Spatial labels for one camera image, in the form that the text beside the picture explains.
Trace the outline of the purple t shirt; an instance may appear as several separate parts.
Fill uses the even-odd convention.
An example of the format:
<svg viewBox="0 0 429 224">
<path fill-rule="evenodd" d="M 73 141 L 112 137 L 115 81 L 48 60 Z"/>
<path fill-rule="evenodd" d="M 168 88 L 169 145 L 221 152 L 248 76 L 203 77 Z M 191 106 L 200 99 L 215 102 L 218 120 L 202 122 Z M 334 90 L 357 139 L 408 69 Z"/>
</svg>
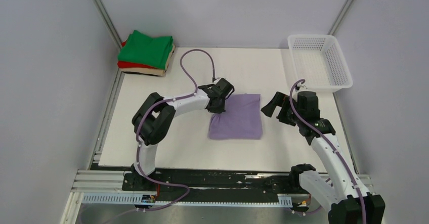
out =
<svg viewBox="0 0 429 224">
<path fill-rule="evenodd" d="M 211 140 L 259 140 L 263 135 L 260 94 L 231 95 L 225 112 L 212 115 L 208 128 Z"/>
</svg>

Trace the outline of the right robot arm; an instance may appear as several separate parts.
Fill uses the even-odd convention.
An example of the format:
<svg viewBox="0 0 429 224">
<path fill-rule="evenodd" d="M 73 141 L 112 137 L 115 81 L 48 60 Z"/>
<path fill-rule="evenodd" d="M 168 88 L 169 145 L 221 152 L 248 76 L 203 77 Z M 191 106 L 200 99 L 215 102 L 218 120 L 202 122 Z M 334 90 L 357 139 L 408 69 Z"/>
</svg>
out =
<svg viewBox="0 0 429 224">
<path fill-rule="evenodd" d="M 278 121 L 298 127 L 331 180 L 330 183 L 324 181 L 312 165 L 299 164 L 291 168 L 290 188 L 311 194 L 327 211 L 329 223 L 382 223 L 383 198 L 372 194 L 345 160 L 334 127 L 320 116 L 317 94 L 302 91 L 294 99 L 276 92 L 261 112 L 272 117 L 277 107 L 280 108 Z"/>
</svg>

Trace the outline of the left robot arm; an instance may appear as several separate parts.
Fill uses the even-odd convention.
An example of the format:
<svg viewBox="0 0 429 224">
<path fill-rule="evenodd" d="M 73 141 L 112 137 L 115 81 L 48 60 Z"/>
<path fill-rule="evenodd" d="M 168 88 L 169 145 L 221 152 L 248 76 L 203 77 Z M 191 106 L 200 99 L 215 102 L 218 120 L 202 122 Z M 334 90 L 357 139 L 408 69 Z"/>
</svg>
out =
<svg viewBox="0 0 429 224">
<path fill-rule="evenodd" d="M 167 135 L 173 119 L 196 110 L 209 113 L 224 113 L 226 99 L 235 91 L 225 78 L 218 78 L 212 84 L 201 85 L 196 91 L 175 97 L 164 97 L 153 92 L 144 101 L 132 118 L 134 133 L 138 142 L 136 160 L 133 164 L 138 173 L 136 184 L 142 190 L 149 190 L 155 184 L 155 158 L 157 144 Z"/>
</svg>

